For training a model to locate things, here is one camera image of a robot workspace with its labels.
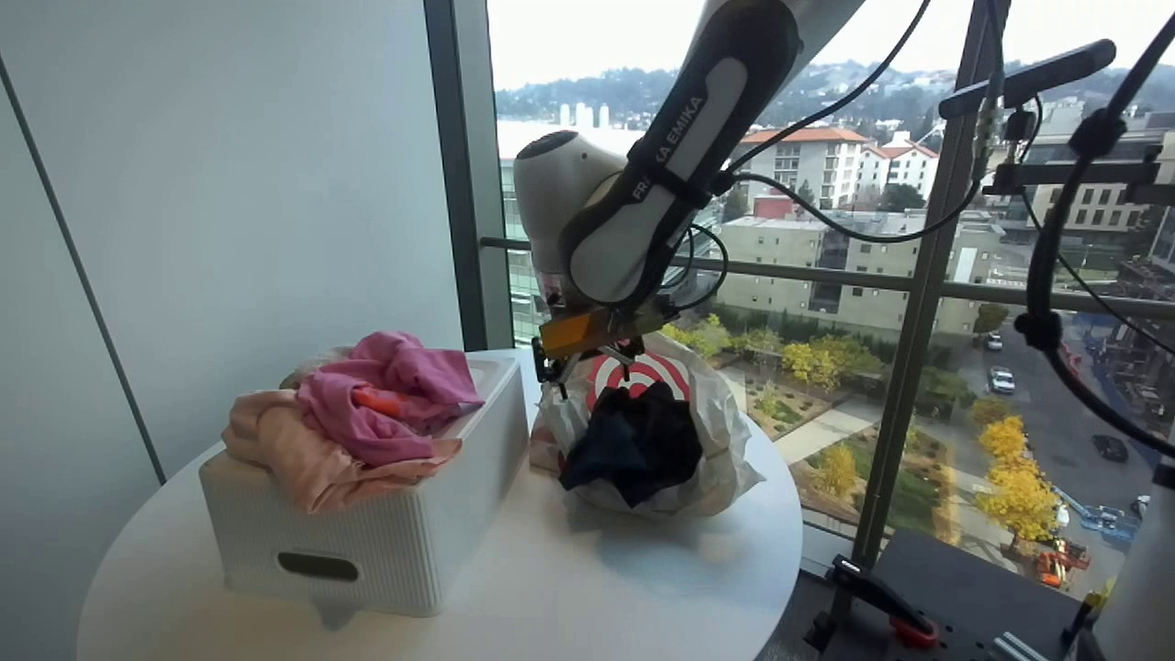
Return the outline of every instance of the white wall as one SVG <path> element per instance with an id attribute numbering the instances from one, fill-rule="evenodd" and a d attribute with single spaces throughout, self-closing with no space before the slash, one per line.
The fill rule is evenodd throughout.
<path id="1" fill-rule="evenodd" d="M 235 392 L 332 346 L 374 328 L 460 346 L 422 2 L 5 0 L 0 53 L 170 471 Z M 56 661 L 152 474 L 28 166 L 10 170 L 0 658 Z"/>
<path id="2" fill-rule="evenodd" d="M 0 658 L 66 661 L 155 476 L 5 94 L 0 309 Z"/>
<path id="3" fill-rule="evenodd" d="M 5 2 L 0 47 L 170 471 L 374 328 L 460 346 L 422 2 Z"/>

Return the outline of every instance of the building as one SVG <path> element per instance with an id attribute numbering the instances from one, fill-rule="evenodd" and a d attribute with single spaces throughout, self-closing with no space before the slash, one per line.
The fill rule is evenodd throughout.
<path id="1" fill-rule="evenodd" d="M 908 137 L 868 145 L 858 156 L 858 194 L 880 194 L 885 188 L 914 188 L 920 198 L 931 190 L 931 177 L 940 172 L 940 154 Z"/>
<path id="2" fill-rule="evenodd" d="M 753 128 L 743 137 L 738 154 L 769 143 L 780 128 Z M 849 209 L 855 198 L 855 177 L 862 156 L 862 137 L 838 123 L 808 123 L 783 143 L 756 154 L 744 170 L 784 182 L 798 194 L 810 194 L 818 209 Z"/>
<path id="3" fill-rule="evenodd" d="M 1128 132 L 1120 145 L 1111 145 L 1100 166 L 1137 166 L 1143 150 L 1148 145 L 1147 132 Z M 1032 166 L 1071 166 L 1067 137 L 1038 137 Z M 1050 212 L 1057 203 L 1060 182 L 1038 182 L 1028 190 L 1028 209 L 1035 220 Z M 1065 230 L 1071 236 L 1123 236 L 1147 223 L 1147 205 L 1128 203 L 1128 182 L 1082 182 Z"/>
<path id="4" fill-rule="evenodd" d="M 908 212 L 855 212 L 849 217 L 858 230 L 917 230 L 920 217 Z M 914 275 L 917 243 L 858 243 L 830 230 L 818 220 L 761 220 L 743 217 L 721 227 L 721 238 L 729 261 L 749 263 L 789 263 L 789 266 L 833 266 L 858 275 Z M 982 263 L 974 246 L 955 246 L 952 281 L 975 281 Z M 789 310 L 805 320 L 818 320 L 830 328 L 846 328 L 855 334 L 870 334 L 880 340 L 897 340 L 908 315 L 908 288 L 870 288 L 870 286 L 841 286 L 818 277 L 764 277 L 764 275 L 728 275 L 716 294 L 721 304 L 756 309 L 756 310 Z M 936 339 L 968 339 L 975 320 L 975 302 L 940 302 Z"/>

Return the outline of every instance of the yellow tree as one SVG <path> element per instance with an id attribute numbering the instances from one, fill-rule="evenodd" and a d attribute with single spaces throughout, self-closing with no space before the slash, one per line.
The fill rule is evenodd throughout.
<path id="1" fill-rule="evenodd" d="M 838 500 L 849 500 L 858 481 L 855 454 L 846 444 L 818 454 L 818 474 Z"/>
<path id="2" fill-rule="evenodd" d="M 814 347 L 808 340 L 783 346 L 780 358 L 783 358 L 783 370 L 799 386 L 838 388 L 841 380 L 841 363 L 833 358 L 833 351 Z"/>
<path id="3" fill-rule="evenodd" d="M 1006 413 L 982 432 L 982 449 L 990 454 L 996 467 L 1019 467 L 1028 461 L 1028 435 L 1019 413 Z"/>
<path id="4" fill-rule="evenodd" d="M 729 330 L 722 328 L 721 315 L 706 315 L 693 334 L 689 334 L 689 347 L 701 351 L 701 356 L 721 356 L 734 346 Z"/>
<path id="5" fill-rule="evenodd" d="M 676 346 L 693 346 L 689 330 L 680 323 L 665 323 L 662 339 L 676 340 Z"/>
<path id="6" fill-rule="evenodd" d="M 990 471 L 990 492 L 982 510 L 1019 538 L 1041 538 L 1057 530 L 1057 495 L 1035 467 Z"/>

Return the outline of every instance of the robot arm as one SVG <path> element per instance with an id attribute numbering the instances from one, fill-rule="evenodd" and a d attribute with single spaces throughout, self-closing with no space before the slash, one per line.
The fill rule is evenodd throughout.
<path id="1" fill-rule="evenodd" d="M 625 340 L 676 315 L 657 296 L 722 162 L 862 0 L 709 0 L 684 73 L 650 132 L 612 156 L 576 132 L 549 132 L 514 162 L 549 315 L 549 358 Z"/>

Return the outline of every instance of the pink towel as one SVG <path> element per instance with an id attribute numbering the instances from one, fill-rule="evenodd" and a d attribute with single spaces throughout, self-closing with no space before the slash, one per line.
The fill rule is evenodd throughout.
<path id="1" fill-rule="evenodd" d="M 480 403 L 469 363 L 454 347 L 425 347 L 411 334 L 367 334 L 350 356 L 311 367 L 297 403 L 323 435 L 367 467 L 434 457 L 434 432 Z"/>
<path id="2" fill-rule="evenodd" d="M 248 392 L 232 403 L 229 454 L 266 467 L 306 514 L 332 514 L 434 476 L 460 440 L 438 440 L 430 457 L 362 471 L 345 449 L 314 432 L 292 403 L 292 388 Z"/>

